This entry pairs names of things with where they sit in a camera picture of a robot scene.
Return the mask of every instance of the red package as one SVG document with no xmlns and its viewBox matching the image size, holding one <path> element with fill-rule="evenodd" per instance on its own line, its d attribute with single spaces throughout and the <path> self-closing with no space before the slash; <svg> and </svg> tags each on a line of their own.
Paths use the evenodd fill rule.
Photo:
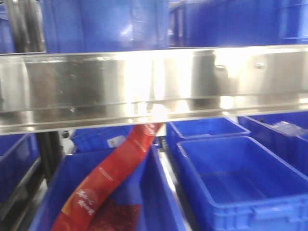
<svg viewBox="0 0 308 231">
<path fill-rule="evenodd" d="M 162 123 L 135 125 L 127 139 L 80 183 L 52 231 L 86 231 L 106 198 L 142 162 Z"/>
</svg>

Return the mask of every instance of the blue bin rim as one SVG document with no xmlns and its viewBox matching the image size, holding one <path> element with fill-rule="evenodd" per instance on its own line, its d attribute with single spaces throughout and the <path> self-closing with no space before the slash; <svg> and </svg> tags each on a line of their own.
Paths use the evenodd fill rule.
<svg viewBox="0 0 308 231">
<path fill-rule="evenodd" d="M 116 127 L 128 127 L 128 126 L 133 126 L 133 125 L 130 124 L 130 125 L 123 125 L 123 126 L 116 126 Z M 106 127 L 98 127 L 98 128 L 80 128 L 80 129 L 86 129 L 86 131 L 84 131 L 83 133 L 77 134 L 77 135 L 76 135 L 76 133 L 80 129 L 75 129 L 73 131 L 72 135 L 70 136 L 70 140 L 82 137 L 86 134 L 92 133 L 95 130 L 101 130 L 101 132 L 103 132 L 103 130 L 107 129 L 107 128 L 113 128 L 113 127 L 106 126 Z"/>
<path fill-rule="evenodd" d="M 253 122 L 257 123 L 257 124 L 260 124 L 260 125 L 262 125 L 262 126 L 265 126 L 266 128 L 268 128 L 268 129 L 270 129 L 270 130 L 272 130 L 272 131 L 274 131 L 274 132 L 280 133 L 280 134 L 282 134 L 282 135 L 284 135 L 284 136 L 287 136 L 287 137 L 299 137 L 299 138 L 301 138 L 301 136 L 299 136 L 299 135 L 296 135 L 296 136 L 289 136 L 289 135 L 287 135 L 287 134 L 285 134 L 285 133 L 283 133 L 283 132 L 281 132 L 281 131 L 279 131 L 279 130 L 274 129 L 274 128 L 272 127 L 271 124 L 262 123 L 262 122 L 260 122 L 260 121 L 258 121 L 258 120 L 256 120 L 256 119 L 253 119 L 252 116 L 256 116 L 256 115 L 238 116 L 237 118 L 245 118 L 245 119 L 248 119 L 248 120 L 250 120 L 250 121 L 253 121 Z"/>
<path fill-rule="evenodd" d="M 188 5 L 188 4 L 199 4 L 199 3 L 213 3 L 215 5 L 227 2 L 230 0 L 180 0 L 172 5 L 172 7 L 169 9 L 170 11 L 173 11 L 177 9 L 180 6 Z"/>
<path fill-rule="evenodd" d="M 294 196 L 283 196 L 283 197 L 277 197 L 277 198 L 262 199 L 262 200 L 252 200 L 252 201 L 239 202 L 239 203 L 227 203 L 227 204 L 216 203 L 214 201 L 213 197 L 211 196 L 210 192 L 208 191 L 207 187 L 203 183 L 201 177 L 199 176 L 199 174 L 198 174 L 197 170 L 195 169 L 193 163 L 191 162 L 190 158 L 187 156 L 186 152 L 184 151 L 184 149 L 182 147 L 182 144 L 183 143 L 194 143 L 194 142 L 211 142 L 212 140 L 226 140 L 226 139 L 246 139 L 246 140 L 248 139 L 248 140 L 251 140 L 253 143 L 257 144 L 260 148 L 262 148 L 265 151 L 267 151 L 269 153 L 269 155 L 271 155 L 274 158 L 276 158 L 277 161 L 281 162 L 283 165 L 285 165 L 291 171 L 293 171 L 296 174 L 298 174 L 299 177 L 303 178 L 303 180 L 308 181 L 308 177 L 307 176 L 305 176 L 303 173 L 301 173 L 300 171 L 295 169 L 293 166 L 288 164 L 286 161 L 284 161 L 283 159 L 278 157 L 275 153 L 273 153 L 272 151 L 270 151 L 269 149 L 264 147 L 258 141 L 254 140 L 253 138 L 248 137 L 248 136 L 223 137 L 223 138 L 214 138 L 214 139 L 204 139 L 204 140 L 193 140 L 193 141 L 182 141 L 182 142 L 179 142 L 177 144 L 177 146 L 180 149 L 180 155 L 182 155 L 185 158 L 188 167 L 193 171 L 195 177 L 197 177 L 198 185 L 200 185 L 202 192 L 204 193 L 204 195 L 206 196 L 206 198 L 208 199 L 209 203 L 212 206 L 214 206 L 216 208 L 225 209 L 225 208 L 234 208 L 235 206 L 262 206 L 262 205 L 277 204 L 277 203 L 281 204 L 282 200 L 286 200 L 287 201 L 287 200 L 290 200 L 290 199 L 294 199 L 295 197 L 298 200 L 301 200 L 301 199 L 306 199 L 307 200 L 308 199 L 308 192 L 307 192 L 307 193 L 303 193 L 303 194 L 296 194 Z"/>
<path fill-rule="evenodd" d="M 0 161 L 4 158 L 6 158 L 10 152 L 12 152 L 21 142 L 23 142 L 26 138 L 30 137 L 31 136 L 31 133 L 28 133 L 28 134 L 22 134 L 22 137 L 14 144 L 12 145 L 12 147 L 10 147 L 6 152 L 5 154 L 3 155 L 0 155 Z"/>
<path fill-rule="evenodd" d="M 244 128 L 242 125 L 234 122 L 233 120 L 231 120 L 230 118 L 227 118 L 227 117 L 220 117 L 220 118 L 217 118 L 217 119 L 225 119 L 227 120 L 228 122 L 236 125 L 238 128 L 240 128 L 241 132 L 236 132 L 236 133 L 226 133 L 226 135 L 232 135 L 232 134 L 242 134 L 243 136 L 246 136 L 246 135 L 249 135 L 250 134 L 250 131 L 246 128 Z M 169 122 L 169 124 L 172 126 L 172 128 L 175 130 L 175 132 L 177 133 L 177 135 L 179 137 L 181 137 L 182 139 L 189 139 L 189 138 L 202 138 L 202 137 L 205 137 L 204 134 L 200 134 L 200 135 L 193 135 L 193 136 L 183 136 L 182 133 L 178 130 L 178 128 L 174 125 L 174 122 Z M 211 136 L 211 138 L 215 138 L 215 137 L 218 137 L 218 136 L 221 136 L 221 135 L 214 135 L 214 136 Z"/>
<path fill-rule="evenodd" d="M 165 189 L 167 199 L 168 199 L 170 208 L 173 212 L 173 217 L 176 221 L 176 225 L 178 227 L 178 230 L 179 231 L 185 231 L 186 228 L 185 228 L 185 225 L 184 225 L 184 220 L 182 219 L 180 208 L 177 205 L 176 199 L 172 194 L 171 188 L 170 188 L 169 183 L 168 183 L 166 176 L 164 174 L 164 170 L 163 170 L 163 167 L 160 163 L 159 156 L 158 156 L 158 149 L 155 147 L 154 144 L 151 144 L 149 152 L 150 151 L 152 151 L 152 155 L 154 157 L 155 164 L 158 168 L 159 177 L 162 181 L 163 188 Z M 53 178 L 50 182 L 49 188 L 55 188 L 54 185 L 56 184 L 56 182 L 61 177 L 60 171 L 63 168 L 64 163 L 65 163 L 65 161 L 67 161 L 67 159 L 74 158 L 74 156 L 77 156 L 77 155 L 85 155 L 85 154 L 99 153 L 99 152 L 100 151 L 93 151 L 93 152 L 80 153 L 80 154 L 79 153 L 78 154 L 68 154 L 68 155 L 64 156 L 62 158 L 62 160 L 60 161 L 58 167 L 57 167 L 57 170 L 56 170 L 56 172 L 55 172 L 55 174 L 54 174 L 54 176 L 53 176 Z M 39 208 L 36 212 L 36 215 L 34 216 L 34 218 L 32 220 L 32 223 L 31 223 L 30 228 L 29 228 L 30 231 L 37 231 L 36 226 L 39 224 L 39 221 L 42 219 L 44 209 L 47 207 L 48 202 L 50 202 L 51 195 L 52 195 L 52 191 L 47 190 L 47 192 L 46 192 L 46 194 L 45 194 L 45 196 L 44 196 L 44 198 L 43 198 L 43 200 L 42 200 L 42 202 L 41 202 L 41 204 L 40 204 L 40 206 L 39 206 Z"/>
</svg>

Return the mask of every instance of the blue plastic bin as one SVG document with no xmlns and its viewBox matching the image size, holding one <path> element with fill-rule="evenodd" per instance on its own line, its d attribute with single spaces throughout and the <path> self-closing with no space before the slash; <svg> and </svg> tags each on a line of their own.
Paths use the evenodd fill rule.
<svg viewBox="0 0 308 231">
<path fill-rule="evenodd" d="M 78 129 L 73 133 L 71 140 L 78 152 L 116 148 L 125 140 L 132 128 L 133 125 Z"/>
<path fill-rule="evenodd" d="M 281 0 L 279 44 L 308 43 L 308 1 Z"/>
<path fill-rule="evenodd" d="M 308 43 L 307 0 L 184 0 L 170 11 L 172 46 Z"/>
<path fill-rule="evenodd" d="M 238 121 L 240 125 L 251 131 L 252 138 L 291 165 L 302 169 L 298 159 L 300 154 L 297 148 L 297 138 L 276 130 L 272 125 L 285 121 L 308 129 L 308 112 L 239 116 Z"/>
<path fill-rule="evenodd" d="M 168 0 L 40 0 L 47 52 L 168 47 Z"/>
<path fill-rule="evenodd" d="M 252 138 L 179 148 L 180 181 L 201 230 L 307 230 L 308 178 Z"/>
<path fill-rule="evenodd" d="M 111 152 L 112 150 L 102 150 L 66 156 L 52 179 L 30 231 L 50 231 L 70 194 Z M 141 205 L 137 231 L 185 231 L 180 210 L 154 146 L 146 159 L 109 198 L 115 199 L 116 204 Z"/>
<path fill-rule="evenodd" d="M 0 4 L 0 53 L 14 53 L 14 41 L 4 3 Z"/>
<path fill-rule="evenodd" d="M 0 136 L 0 201 L 6 201 L 39 155 L 34 134 Z"/>
<path fill-rule="evenodd" d="M 229 118 L 210 118 L 166 123 L 166 142 L 171 154 L 176 154 L 177 143 L 199 139 L 230 136 L 249 136 L 250 131 Z"/>
</svg>

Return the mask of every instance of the stainless steel shelf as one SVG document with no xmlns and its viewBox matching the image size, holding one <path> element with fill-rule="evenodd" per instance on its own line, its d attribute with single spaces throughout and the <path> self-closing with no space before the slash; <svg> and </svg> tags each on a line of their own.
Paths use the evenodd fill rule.
<svg viewBox="0 0 308 231">
<path fill-rule="evenodd" d="M 308 110 L 308 46 L 1 55 L 0 132 Z"/>
</svg>

